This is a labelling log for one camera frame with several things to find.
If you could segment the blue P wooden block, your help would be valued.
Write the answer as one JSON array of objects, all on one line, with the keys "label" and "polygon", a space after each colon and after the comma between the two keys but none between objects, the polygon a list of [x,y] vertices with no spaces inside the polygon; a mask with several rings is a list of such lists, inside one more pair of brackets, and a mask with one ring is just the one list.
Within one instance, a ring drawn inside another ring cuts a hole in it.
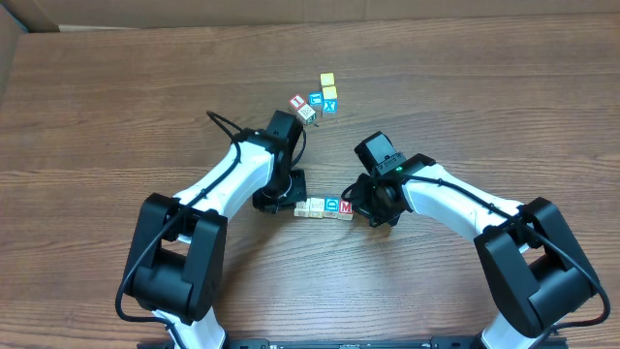
[{"label": "blue P wooden block", "polygon": [[309,216],[311,218],[323,218],[325,213],[325,200],[321,198],[309,199]]}]

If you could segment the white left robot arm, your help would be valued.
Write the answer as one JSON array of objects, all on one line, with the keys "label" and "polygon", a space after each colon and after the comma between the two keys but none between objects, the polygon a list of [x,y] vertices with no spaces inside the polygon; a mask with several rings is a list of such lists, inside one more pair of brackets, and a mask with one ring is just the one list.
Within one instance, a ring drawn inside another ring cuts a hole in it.
[{"label": "white left robot arm", "polygon": [[139,218],[114,306],[132,323],[159,323],[165,348],[223,348],[226,331],[213,304],[222,279],[227,229],[246,201],[262,212],[292,209],[306,199],[296,168],[300,126],[244,129],[227,155],[191,187],[151,194]]}]

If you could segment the blue D wooden block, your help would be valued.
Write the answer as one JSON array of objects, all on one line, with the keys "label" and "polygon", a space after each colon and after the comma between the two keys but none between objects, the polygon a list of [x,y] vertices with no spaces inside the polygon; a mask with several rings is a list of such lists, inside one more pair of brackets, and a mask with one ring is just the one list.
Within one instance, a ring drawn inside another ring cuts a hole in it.
[{"label": "blue D wooden block", "polygon": [[339,215],[339,203],[337,198],[325,198],[324,218],[337,219]]}]

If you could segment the plain K wooden block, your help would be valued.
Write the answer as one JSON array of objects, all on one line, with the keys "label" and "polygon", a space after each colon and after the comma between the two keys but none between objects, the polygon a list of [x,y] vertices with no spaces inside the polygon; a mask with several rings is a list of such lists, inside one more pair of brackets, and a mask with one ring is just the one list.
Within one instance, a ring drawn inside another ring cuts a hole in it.
[{"label": "plain K wooden block", "polygon": [[295,204],[294,216],[296,217],[309,217],[310,216],[310,200],[300,201]]}]

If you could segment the red M wooden block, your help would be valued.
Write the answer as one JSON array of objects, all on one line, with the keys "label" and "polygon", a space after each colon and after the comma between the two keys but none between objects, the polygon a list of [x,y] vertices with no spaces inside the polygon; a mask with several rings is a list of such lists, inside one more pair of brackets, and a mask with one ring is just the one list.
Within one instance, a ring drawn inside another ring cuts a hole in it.
[{"label": "red M wooden block", "polygon": [[350,221],[354,217],[353,205],[345,200],[339,201],[338,216],[339,220]]}]

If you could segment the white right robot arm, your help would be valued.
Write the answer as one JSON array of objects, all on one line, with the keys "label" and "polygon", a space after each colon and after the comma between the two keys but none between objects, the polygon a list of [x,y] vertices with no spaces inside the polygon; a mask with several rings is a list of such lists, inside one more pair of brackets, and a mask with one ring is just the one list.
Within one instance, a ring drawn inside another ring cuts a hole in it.
[{"label": "white right robot arm", "polygon": [[356,156],[365,172],[342,197],[371,227],[394,226],[409,211],[474,244],[498,314],[472,347],[538,348],[553,333],[609,317],[608,294],[551,201],[496,197],[422,154],[358,149]]}]

